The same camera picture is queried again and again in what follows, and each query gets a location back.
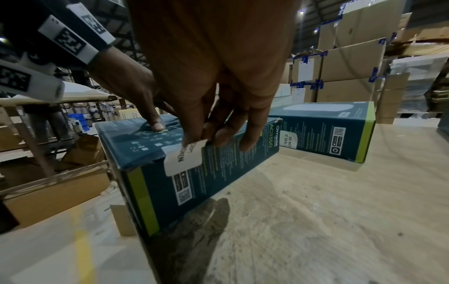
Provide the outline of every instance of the concrete floor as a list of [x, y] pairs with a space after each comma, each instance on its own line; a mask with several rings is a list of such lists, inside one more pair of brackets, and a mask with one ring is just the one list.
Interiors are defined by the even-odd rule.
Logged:
[[156, 283], [137, 237], [120, 237], [111, 204], [123, 204], [118, 190], [0, 235], [0, 283]]

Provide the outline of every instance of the blue box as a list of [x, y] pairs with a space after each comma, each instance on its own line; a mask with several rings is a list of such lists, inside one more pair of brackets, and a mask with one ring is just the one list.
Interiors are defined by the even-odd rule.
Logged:
[[363, 163], [376, 122], [373, 102], [305, 103], [272, 108], [280, 146]]
[[[142, 118], [96, 124], [144, 240], [279, 151], [279, 118], [268, 119], [259, 141], [247, 153], [239, 151], [246, 125], [222, 147], [204, 146], [204, 141], [181, 148], [179, 120], [172, 115], [161, 118], [167, 128], [162, 132], [153, 132]], [[193, 160], [200, 165], [179, 170]]]

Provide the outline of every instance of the gray pants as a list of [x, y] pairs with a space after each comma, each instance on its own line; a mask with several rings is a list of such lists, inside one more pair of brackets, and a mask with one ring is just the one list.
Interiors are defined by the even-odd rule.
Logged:
[[61, 139], [70, 138], [62, 113], [28, 114], [28, 117], [38, 144], [48, 142], [47, 121], [53, 123]]

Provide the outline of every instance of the yellow floor line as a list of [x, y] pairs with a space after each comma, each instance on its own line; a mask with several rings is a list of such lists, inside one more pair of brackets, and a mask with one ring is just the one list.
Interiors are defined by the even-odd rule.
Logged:
[[80, 284], [98, 284], [95, 274], [95, 266], [92, 260], [92, 250], [90, 248], [87, 232], [83, 228], [83, 211], [81, 205], [70, 210], [73, 227], [75, 228], [75, 250], [76, 263]]

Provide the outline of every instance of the hand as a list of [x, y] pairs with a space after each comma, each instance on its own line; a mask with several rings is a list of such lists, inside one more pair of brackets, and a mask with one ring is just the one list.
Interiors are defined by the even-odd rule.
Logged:
[[88, 71], [103, 88], [134, 104], [154, 131], [165, 129], [155, 106], [174, 111], [163, 101], [150, 70], [111, 47], [98, 54]]
[[[178, 114], [183, 142], [210, 138], [222, 145], [248, 120], [240, 149], [250, 150], [290, 55], [300, 1], [127, 3], [135, 39]], [[209, 116], [216, 83], [219, 100]]]

